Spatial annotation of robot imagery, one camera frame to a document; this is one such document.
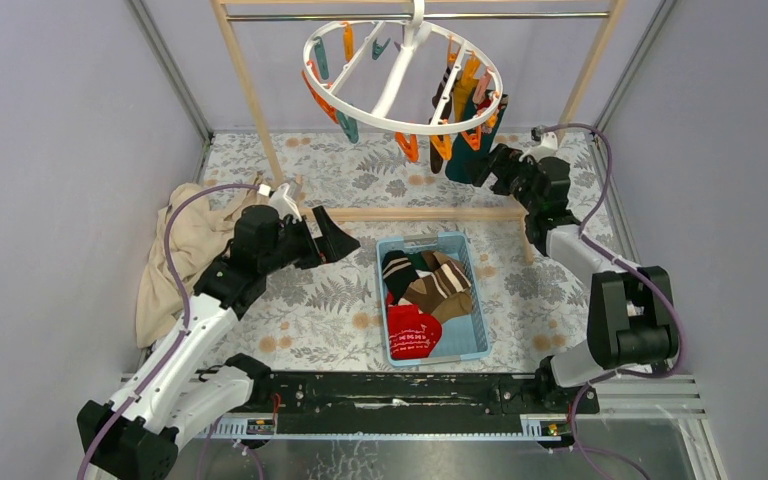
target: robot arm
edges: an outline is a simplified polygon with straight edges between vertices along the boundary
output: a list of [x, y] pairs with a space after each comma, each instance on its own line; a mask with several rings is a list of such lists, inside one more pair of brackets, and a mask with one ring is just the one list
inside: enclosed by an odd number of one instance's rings
[[[536, 130], [532, 137], [535, 144], [525, 151], [497, 145], [488, 157], [468, 164], [467, 171], [474, 186], [483, 185], [493, 173], [497, 181], [492, 191], [511, 195], [528, 211], [529, 242], [568, 268], [590, 290], [587, 340], [541, 362], [537, 373], [546, 378], [547, 389], [582, 385], [619, 367], [673, 357], [679, 346], [675, 321], [652, 291], [616, 264], [619, 255], [598, 242], [582, 239], [581, 222], [568, 209], [569, 164], [551, 156], [557, 139]], [[672, 301], [666, 271], [623, 261]]]
[[[246, 208], [234, 238], [208, 266], [183, 317], [137, 373], [104, 405], [89, 401], [78, 414], [84, 449], [106, 422], [124, 409], [93, 453], [91, 463], [122, 479], [165, 478], [180, 449], [225, 412], [245, 404], [255, 391], [246, 372], [226, 365], [186, 394], [202, 357], [242, 319], [266, 290], [266, 277], [287, 265], [315, 268], [360, 247], [322, 207], [313, 209], [322, 235], [313, 238], [284, 184], [269, 205]], [[150, 372], [159, 372], [137, 394]]]

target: beige towel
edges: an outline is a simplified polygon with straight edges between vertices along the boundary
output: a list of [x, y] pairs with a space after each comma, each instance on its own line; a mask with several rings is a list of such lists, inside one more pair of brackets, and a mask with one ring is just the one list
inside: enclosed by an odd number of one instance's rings
[[[251, 183], [260, 184], [261, 180], [258, 175]], [[151, 245], [137, 295], [137, 346], [140, 348], [151, 345], [169, 333], [184, 308], [166, 265], [163, 233], [166, 231], [166, 222], [178, 205], [200, 191], [202, 187], [194, 183], [179, 186], [169, 198], [170, 206], [157, 213], [157, 236]], [[187, 293], [193, 293], [193, 286], [199, 276], [233, 237], [234, 223], [240, 218], [243, 209], [267, 202], [266, 197], [244, 189], [224, 209], [211, 210], [209, 200], [204, 196], [178, 215], [172, 226], [169, 245], [172, 260], [187, 287]]]

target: laundry basket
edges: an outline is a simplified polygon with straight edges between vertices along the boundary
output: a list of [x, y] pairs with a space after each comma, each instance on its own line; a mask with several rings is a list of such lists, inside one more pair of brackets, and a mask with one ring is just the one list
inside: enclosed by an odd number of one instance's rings
[[[469, 315], [448, 320], [443, 325], [443, 337], [427, 358], [394, 360], [390, 356], [390, 332], [387, 328], [387, 285], [382, 275], [381, 261], [387, 252], [402, 250], [405, 253], [417, 253], [424, 250], [437, 250], [460, 261], [464, 274], [472, 283], [472, 312]], [[490, 354], [490, 338], [487, 336], [487, 324], [481, 312], [481, 293], [475, 281], [472, 256], [469, 253], [469, 240], [461, 232], [441, 232], [430, 235], [411, 235], [390, 237], [378, 241], [378, 291], [381, 295], [381, 307], [384, 310], [384, 343], [387, 346], [387, 359], [396, 367], [412, 367], [433, 363], [461, 362], [475, 360]]]

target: white wall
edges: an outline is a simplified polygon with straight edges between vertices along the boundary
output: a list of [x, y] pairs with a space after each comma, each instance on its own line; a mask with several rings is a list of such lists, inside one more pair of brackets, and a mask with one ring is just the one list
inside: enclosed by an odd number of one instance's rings
[[0, 1], [0, 479], [74, 478], [200, 140], [122, 1]]
[[729, 478], [768, 478], [768, 2], [680, 2], [609, 136]]
[[[228, 50], [210, 3], [192, 0], [146, 0], [158, 28], [175, 57], [205, 118], [215, 130], [253, 129]], [[628, 2], [613, 40], [580, 108], [578, 120], [595, 121], [660, 0]], [[543, 4], [485, 3], [429, 4], [429, 12], [600, 11], [606, 1], [558, 1]], [[399, 5], [269, 5], [232, 8], [231, 13], [380, 13], [399, 12]], [[502, 74], [511, 104], [505, 129], [531, 128], [558, 121], [581, 64], [601, 20], [486, 20], [444, 21], [481, 48]], [[336, 129], [319, 109], [301, 79], [302, 47], [322, 22], [237, 24], [258, 89], [264, 113], [272, 129], [310, 131]], [[355, 31], [360, 45], [371, 27]], [[388, 30], [394, 39], [401, 32]], [[431, 97], [445, 69], [446, 40], [439, 36], [420, 50], [392, 109], [395, 118], [426, 122], [433, 113]], [[342, 33], [325, 37], [329, 69], [337, 72], [345, 63]], [[391, 44], [378, 61], [364, 60], [352, 81], [341, 92], [359, 107], [371, 109], [377, 100], [366, 88], [381, 91], [396, 49]]]

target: red cloth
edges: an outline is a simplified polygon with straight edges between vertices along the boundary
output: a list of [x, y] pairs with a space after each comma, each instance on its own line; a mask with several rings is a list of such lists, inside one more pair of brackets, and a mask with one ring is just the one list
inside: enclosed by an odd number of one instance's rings
[[387, 330], [394, 360], [427, 358], [443, 336], [443, 325], [416, 305], [387, 307]]

